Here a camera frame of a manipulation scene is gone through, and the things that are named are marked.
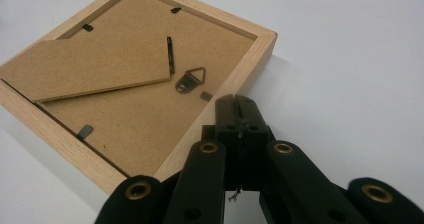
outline wooden frame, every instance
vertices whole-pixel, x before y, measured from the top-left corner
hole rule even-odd
[[[117,1],[119,0],[96,0],[37,42],[72,36],[84,23],[95,20],[110,7],[110,3]],[[214,122],[215,99],[226,94],[244,93],[254,82],[271,57],[277,34],[195,0],[161,1],[182,7],[186,12],[254,40],[241,61],[219,87],[213,99],[206,105],[156,171],[154,177],[164,180],[181,169],[191,144],[198,141],[202,125]],[[110,165],[95,151],[79,141],[74,134],[3,81],[0,81],[0,104],[106,193],[112,193],[116,186],[126,178],[126,175]]]

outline brass rivet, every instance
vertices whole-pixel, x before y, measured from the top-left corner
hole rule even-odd
[[[146,181],[139,181],[131,184],[125,190],[125,196],[130,200],[140,200],[149,195],[152,186]]]
[[[200,146],[200,150],[204,153],[213,153],[218,150],[218,146],[213,143],[205,143]]]
[[[365,184],[362,186],[362,192],[365,193],[367,197],[377,202],[381,202],[381,203],[393,202],[393,195],[390,194],[385,189],[376,185]]]
[[[274,149],[283,154],[289,154],[293,152],[293,147],[286,143],[277,143],[274,145]]]

